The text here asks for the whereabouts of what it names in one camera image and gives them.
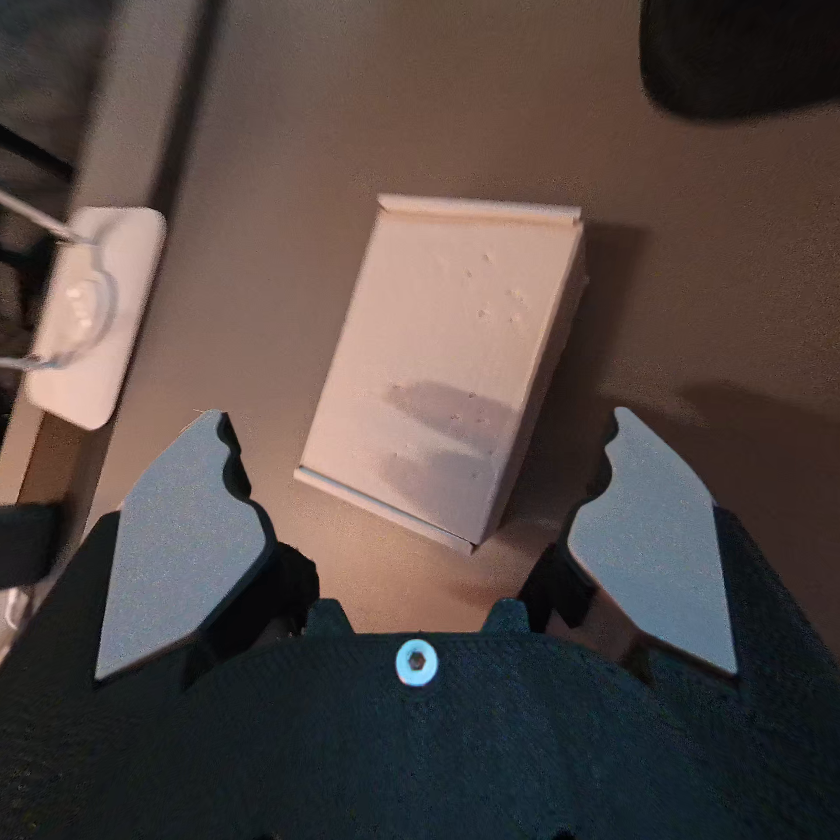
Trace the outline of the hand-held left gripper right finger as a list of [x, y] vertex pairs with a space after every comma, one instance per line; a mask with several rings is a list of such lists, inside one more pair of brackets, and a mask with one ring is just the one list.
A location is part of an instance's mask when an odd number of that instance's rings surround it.
[[605, 489], [574, 514], [574, 562], [639, 631], [726, 676], [738, 673], [715, 501], [629, 408], [613, 410]]

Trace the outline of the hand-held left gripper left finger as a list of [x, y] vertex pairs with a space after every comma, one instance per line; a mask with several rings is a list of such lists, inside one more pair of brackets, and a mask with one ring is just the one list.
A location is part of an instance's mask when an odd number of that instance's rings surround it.
[[124, 498], [96, 681], [196, 639], [275, 551], [275, 530], [251, 498], [241, 450], [228, 414], [205, 411]]

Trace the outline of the white cardboard box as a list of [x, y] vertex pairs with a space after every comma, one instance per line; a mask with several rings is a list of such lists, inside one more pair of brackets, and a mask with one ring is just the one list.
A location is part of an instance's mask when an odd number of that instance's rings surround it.
[[499, 526], [588, 282], [583, 212], [377, 204], [295, 478], [471, 554]]

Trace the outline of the grey desk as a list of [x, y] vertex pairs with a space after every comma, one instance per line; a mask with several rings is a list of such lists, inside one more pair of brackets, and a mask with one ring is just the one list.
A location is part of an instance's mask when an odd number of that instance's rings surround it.
[[[477, 629], [626, 406], [735, 511], [838, 654], [838, 107], [691, 124], [638, 2], [125, 2], [74, 204], [169, 244], [110, 425], [18, 402], [2, 501], [65, 554], [207, 408], [363, 632]], [[590, 278], [505, 521], [463, 556], [292, 478], [379, 193], [577, 205]]]

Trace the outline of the white stand base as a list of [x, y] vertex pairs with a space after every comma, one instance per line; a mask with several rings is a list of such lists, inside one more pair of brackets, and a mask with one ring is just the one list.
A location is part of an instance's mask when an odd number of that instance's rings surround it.
[[24, 390], [41, 410], [95, 431], [116, 407], [166, 223], [142, 206], [84, 206], [68, 222], [80, 241], [58, 248]]

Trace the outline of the black mesh wrist pad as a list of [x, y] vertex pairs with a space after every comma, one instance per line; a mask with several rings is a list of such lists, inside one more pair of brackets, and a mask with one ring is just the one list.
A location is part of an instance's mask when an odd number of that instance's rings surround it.
[[760, 119], [838, 102], [838, 1], [643, 1], [639, 74], [663, 112]]

